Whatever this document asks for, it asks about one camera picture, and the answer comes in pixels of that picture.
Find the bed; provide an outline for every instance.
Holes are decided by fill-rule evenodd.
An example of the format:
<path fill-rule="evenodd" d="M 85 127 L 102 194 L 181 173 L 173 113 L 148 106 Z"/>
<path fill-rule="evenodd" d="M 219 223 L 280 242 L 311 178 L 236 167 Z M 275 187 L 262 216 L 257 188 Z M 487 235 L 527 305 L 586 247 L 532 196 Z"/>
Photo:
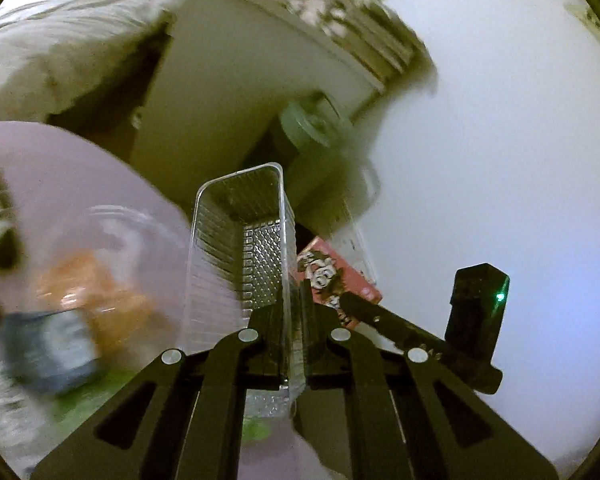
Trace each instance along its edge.
<path fill-rule="evenodd" d="M 45 122 L 128 72 L 184 0 L 4 0 L 0 120 Z"/>

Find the blue object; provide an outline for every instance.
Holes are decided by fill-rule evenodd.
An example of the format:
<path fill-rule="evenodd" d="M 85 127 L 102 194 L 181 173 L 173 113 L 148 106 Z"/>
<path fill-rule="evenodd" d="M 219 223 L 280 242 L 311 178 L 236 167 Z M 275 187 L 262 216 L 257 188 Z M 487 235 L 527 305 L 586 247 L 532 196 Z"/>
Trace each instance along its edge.
<path fill-rule="evenodd" d="M 79 309 L 7 314 L 0 344 L 11 376 L 41 393 L 68 392 L 98 371 L 96 345 Z"/>

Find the red box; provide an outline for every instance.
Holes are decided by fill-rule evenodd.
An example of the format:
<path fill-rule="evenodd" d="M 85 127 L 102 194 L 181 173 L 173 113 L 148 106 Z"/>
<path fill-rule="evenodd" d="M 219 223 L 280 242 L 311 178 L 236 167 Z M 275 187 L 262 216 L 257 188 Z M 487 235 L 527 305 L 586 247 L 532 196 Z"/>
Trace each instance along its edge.
<path fill-rule="evenodd" d="M 353 328 L 359 322 L 340 310 L 341 294 L 353 292 L 371 303 L 382 300 L 380 291 L 318 236 L 298 254 L 298 280 L 311 281 L 315 303 L 335 308 L 345 328 Z"/>

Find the transparent plastic box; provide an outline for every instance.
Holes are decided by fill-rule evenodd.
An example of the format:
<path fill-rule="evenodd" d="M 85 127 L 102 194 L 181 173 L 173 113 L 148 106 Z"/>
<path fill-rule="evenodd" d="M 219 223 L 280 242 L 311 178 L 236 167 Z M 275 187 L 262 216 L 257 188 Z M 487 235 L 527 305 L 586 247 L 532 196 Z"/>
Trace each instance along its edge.
<path fill-rule="evenodd" d="M 283 302 L 285 384 L 250 390 L 246 417 L 285 416 L 304 389 L 294 226 L 277 164 L 211 180 L 196 197 L 179 347 L 208 350 L 246 327 L 253 309 Z"/>
<path fill-rule="evenodd" d="M 40 278 L 71 258 L 93 253 L 110 272 L 116 289 L 146 297 L 142 308 L 131 305 L 128 317 L 118 318 L 118 325 L 128 323 L 136 310 L 138 321 L 143 321 L 137 329 L 128 330 L 126 341 L 114 355 L 107 356 L 107 365 L 140 371 L 165 348 L 170 348 L 180 333 L 189 253 L 184 235 L 183 231 L 178 234 L 171 231 L 148 213 L 121 205 L 95 205 L 68 213 L 50 227 L 43 249 L 32 255 L 26 309 L 58 309 L 57 302 L 47 303 L 46 298 L 39 296 Z M 83 286 L 94 286 L 87 276 L 81 279 Z M 56 273 L 46 281 L 45 288 L 61 287 L 62 277 Z M 96 292 L 99 291 L 90 290 L 90 294 Z M 109 309 L 113 314 L 113 306 L 105 304 L 103 312 Z"/>

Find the white wall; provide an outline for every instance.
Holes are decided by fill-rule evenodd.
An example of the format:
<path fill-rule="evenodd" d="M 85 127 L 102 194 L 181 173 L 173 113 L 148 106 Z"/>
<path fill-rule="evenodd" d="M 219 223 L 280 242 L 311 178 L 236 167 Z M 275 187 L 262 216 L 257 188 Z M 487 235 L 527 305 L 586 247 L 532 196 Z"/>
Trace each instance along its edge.
<path fill-rule="evenodd" d="M 600 44 L 563 9 L 580 1 L 387 0 L 437 74 L 360 126 L 383 304 L 443 336 L 456 269 L 510 274 L 485 398 L 551 460 L 600 436 Z"/>

